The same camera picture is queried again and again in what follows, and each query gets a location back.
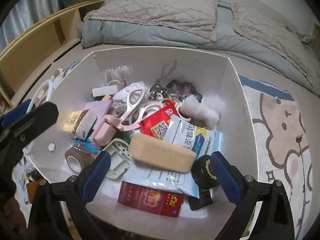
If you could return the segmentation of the black round gold-print tin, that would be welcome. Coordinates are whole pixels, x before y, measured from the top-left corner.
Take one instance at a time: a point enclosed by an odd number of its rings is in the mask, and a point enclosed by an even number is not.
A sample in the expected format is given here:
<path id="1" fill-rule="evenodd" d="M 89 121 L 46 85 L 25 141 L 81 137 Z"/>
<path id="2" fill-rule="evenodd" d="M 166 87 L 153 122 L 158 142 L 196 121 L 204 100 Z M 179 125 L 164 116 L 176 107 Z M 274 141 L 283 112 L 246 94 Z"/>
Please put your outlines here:
<path id="1" fill-rule="evenodd" d="M 200 191 L 209 190 L 219 183 L 217 177 L 210 170 L 210 155 L 203 155 L 191 167 L 191 175 Z"/>

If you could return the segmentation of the blue white medicine sachet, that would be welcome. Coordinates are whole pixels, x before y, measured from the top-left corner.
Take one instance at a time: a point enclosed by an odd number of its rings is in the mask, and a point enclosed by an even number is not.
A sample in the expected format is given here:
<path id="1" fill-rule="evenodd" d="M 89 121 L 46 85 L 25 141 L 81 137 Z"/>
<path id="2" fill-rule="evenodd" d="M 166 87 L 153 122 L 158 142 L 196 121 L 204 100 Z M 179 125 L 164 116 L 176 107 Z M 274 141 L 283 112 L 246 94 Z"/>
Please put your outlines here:
<path id="1" fill-rule="evenodd" d="M 193 151 L 198 159 L 221 150 L 222 133 L 200 128 L 173 115 L 164 141 Z"/>

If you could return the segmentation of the wooden oval brush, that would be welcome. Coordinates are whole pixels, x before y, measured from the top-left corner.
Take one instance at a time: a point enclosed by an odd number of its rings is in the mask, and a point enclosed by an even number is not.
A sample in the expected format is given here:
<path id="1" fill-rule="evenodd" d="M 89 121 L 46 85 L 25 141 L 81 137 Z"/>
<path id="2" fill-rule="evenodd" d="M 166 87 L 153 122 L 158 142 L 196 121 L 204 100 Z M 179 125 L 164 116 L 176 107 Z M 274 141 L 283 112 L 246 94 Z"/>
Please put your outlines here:
<path id="1" fill-rule="evenodd" d="M 188 173 L 196 159 L 187 148 L 140 133 L 133 135 L 129 154 L 140 163 L 180 173 Z"/>

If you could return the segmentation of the white cotton pad wad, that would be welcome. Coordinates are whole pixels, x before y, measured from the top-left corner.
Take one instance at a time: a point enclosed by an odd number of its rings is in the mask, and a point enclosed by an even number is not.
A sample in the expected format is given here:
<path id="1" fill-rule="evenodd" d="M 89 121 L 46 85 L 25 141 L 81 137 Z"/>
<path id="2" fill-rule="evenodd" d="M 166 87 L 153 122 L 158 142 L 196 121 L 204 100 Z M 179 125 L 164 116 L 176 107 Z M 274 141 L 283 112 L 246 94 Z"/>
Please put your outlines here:
<path id="1" fill-rule="evenodd" d="M 194 95 L 190 95 L 184 100 L 180 112 L 185 116 L 203 122 L 207 129 L 214 130 L 224 107 L 225 103 L 217 95 L 207 96 L 203 102 L 198 102 Z"/>

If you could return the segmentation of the pink scissors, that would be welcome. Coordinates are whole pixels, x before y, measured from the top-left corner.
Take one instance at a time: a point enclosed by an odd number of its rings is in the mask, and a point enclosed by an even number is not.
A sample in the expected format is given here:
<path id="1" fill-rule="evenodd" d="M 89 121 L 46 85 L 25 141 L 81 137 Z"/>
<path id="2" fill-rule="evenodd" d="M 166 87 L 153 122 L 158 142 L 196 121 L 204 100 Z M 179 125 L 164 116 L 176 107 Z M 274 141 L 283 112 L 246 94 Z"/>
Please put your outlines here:
<path id="1" fill-rule="evenodd" d="M 149 104 L 148 106 L 145 106 L 141 109 L 138 118 L 136 120 L 136 122 L 130 124 L 130 125 L 124 125 L 123 122 L 127 119 L 127 117 L 138 108 L 139 104 L 141 103 L 143 97 L 144 97 L 144 93 L 145 93 L 145 89 L 144 88 L 138 88 L 138 89 L 134 89 L 132 92 L 135 92 L 137 90 L 141 90 L 142 94 L 140 96 L 140 98 L 138 99 L 138 101 L 135 104 L 131 104 L 130 103 L 130 95 L 128 95 L 127 97 L 127 109 L 126 112 L 118 117 L 112 116 L 112 115 L 105 115 L 103 117 L 103 120 L 105 120 L 109 125 L 113 126 L 114 128 L 122 131 L 122 132 L 127 132 L 127 131 L 132 131 L 134 129 L 138 129 L 140 128 L 139 123 L 143 120 L 143 116 L 146 113 L 146 111 L 148 109 L 150 109 L 151 107 L 158 107 L 159 109 L 163 108 L 164 105 L 163 103 L 156 101 L 154 103 Z"/>

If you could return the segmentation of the brown tape roll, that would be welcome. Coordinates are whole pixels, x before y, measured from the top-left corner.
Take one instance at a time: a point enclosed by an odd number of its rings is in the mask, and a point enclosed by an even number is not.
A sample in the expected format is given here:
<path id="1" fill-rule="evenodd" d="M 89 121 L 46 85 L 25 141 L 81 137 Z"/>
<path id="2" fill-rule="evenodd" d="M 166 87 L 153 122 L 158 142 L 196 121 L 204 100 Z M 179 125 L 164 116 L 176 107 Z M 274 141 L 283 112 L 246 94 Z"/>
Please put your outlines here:
<path id="1" fill-rule="evenodd" d="M 92 155 L 83 147 L 71 147 L 65 152 L 65 160 L 73 173 L 79 175 L 88 165 L 93 163 Z"/>

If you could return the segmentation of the black square charger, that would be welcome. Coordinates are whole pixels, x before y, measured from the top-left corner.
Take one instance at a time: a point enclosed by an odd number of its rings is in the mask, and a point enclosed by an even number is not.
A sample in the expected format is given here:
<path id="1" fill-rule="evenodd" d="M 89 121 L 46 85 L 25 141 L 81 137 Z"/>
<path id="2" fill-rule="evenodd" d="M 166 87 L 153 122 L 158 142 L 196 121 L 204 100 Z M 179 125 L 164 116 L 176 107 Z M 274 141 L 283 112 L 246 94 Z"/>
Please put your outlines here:
<path id="1" fill-rule="evenodd" d="M 191 211 L 199 210 L 203 207 L 207 207 L 212 205 L 213 200 L 209 190 L 201 191 L 199 194 L 199 198 L 196 197 L 188 197 L 189 207 Z"/>

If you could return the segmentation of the yellow gold small box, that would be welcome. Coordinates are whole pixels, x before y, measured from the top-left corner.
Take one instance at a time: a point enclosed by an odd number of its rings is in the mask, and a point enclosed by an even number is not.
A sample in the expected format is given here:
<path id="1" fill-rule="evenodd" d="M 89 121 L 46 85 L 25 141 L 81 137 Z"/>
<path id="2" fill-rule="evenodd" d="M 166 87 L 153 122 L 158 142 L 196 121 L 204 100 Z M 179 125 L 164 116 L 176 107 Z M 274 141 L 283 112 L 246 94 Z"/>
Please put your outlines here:
<path id="1" fill-rule="evenodd" d="M 87 114 L 88 110 L 74 111 L 63 126 L 63 131 L 69 134 L 75 134 L 80 122 Z"/>

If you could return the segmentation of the brown leather pouch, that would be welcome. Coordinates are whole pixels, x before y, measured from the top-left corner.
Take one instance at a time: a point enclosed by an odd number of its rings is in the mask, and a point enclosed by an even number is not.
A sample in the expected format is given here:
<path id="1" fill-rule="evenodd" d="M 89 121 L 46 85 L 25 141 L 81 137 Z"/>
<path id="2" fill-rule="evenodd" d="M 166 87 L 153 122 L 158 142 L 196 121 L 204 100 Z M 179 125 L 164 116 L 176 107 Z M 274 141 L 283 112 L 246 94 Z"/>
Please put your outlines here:
<path id="1" fill-rule="evenodd" d="M 32 204 L 34 201 L 37 187 L 41 181 L 42 181 L 42 179 L 39 179 L 37 181 L 33 181 L 33 182 L 27 184 L 27 194 L 28 194 L 30 204 Z"/>

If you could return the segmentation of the purple card box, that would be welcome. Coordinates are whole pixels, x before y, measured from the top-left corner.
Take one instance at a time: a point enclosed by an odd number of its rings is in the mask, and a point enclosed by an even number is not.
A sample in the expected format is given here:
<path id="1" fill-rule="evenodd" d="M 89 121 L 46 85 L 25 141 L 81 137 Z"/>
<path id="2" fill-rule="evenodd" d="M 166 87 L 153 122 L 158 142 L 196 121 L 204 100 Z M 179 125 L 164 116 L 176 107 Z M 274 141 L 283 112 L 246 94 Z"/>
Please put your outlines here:
<path id="1" fill-rule="evenodd" d="M 91 110 L 93 114 L 97 116 L 97 120 L 101 120 L 110 109 L 112 105 L 111 100 L 103 100 L 103 101 L 92 101 L 87 102 L 83 108 L 83 110 Z"/>

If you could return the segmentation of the red cigarette pack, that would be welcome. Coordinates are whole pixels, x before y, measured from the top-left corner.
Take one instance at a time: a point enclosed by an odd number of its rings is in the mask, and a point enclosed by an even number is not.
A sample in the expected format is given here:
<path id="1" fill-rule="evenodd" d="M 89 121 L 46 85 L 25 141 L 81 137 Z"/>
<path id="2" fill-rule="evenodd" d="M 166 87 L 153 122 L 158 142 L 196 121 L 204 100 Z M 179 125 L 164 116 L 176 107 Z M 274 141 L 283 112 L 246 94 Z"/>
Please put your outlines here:
<path id="1" fill-rule="evenodd" d="M 123 181 L 118 203 L 156 215 L 178 217 L 183 204 L 183 194 L 156 190 Z"/>

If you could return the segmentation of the red snack packet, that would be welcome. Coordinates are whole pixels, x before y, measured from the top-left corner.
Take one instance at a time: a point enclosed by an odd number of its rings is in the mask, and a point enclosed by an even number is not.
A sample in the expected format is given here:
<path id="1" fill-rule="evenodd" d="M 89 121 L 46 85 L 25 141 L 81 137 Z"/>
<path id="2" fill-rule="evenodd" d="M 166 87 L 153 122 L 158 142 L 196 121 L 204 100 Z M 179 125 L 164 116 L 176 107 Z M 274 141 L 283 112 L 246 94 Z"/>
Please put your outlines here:
<path id="1" fill-rule="evenodd" d="M 170 103 L 143 119 L 139 123 L 140 129 L 143 134 L 163 140 L 173 115 L 178 116 L 178 112 L 175 105 Z"/>

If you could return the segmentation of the grey window curtain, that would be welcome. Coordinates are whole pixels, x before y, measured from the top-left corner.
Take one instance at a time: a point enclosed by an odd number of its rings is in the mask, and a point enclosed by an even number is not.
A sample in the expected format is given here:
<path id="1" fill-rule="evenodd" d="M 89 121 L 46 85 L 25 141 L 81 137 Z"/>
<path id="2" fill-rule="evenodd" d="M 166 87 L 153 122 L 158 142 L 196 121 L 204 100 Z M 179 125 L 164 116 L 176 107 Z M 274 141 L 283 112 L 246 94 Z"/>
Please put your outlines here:
<path id="1" fill-rule="evenodd" d="M 33 24 L 60 9 L 58 0 L 18 0 L 1 26 L 1 50 Z"/>

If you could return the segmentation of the grey beige folded duvet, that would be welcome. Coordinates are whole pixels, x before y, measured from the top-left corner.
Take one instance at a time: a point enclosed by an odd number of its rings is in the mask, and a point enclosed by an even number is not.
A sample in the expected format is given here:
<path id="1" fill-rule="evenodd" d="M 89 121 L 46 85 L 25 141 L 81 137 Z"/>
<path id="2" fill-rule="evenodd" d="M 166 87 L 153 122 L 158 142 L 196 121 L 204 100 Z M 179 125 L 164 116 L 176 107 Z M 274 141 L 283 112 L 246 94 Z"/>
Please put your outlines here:
<path id="1" fill-rule="evenodd" d="M 221 51 L 260 64 L 319 94 L 319 59 L 309 38 L 252 7 L 218 0 L 114 0 L 79 27 L 85 48 L 99 44 Z"/>

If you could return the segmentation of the wooden wall shelf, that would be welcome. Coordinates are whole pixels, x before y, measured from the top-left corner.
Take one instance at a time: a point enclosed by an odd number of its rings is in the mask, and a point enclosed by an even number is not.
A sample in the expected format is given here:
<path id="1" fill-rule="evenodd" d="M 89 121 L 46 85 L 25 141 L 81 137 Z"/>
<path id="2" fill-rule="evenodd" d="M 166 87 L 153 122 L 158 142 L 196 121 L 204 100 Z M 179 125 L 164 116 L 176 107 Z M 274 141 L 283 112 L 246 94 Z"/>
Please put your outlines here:
<path id="1" fill-rule="evenodd" d="M 1 51 L 1 95 L 16 107 L 37 79 L 64 53 L 77 46 L 81 12 L 94 10 L 105 0 L 87 0 L 55 12 L 32 25 Z"/>

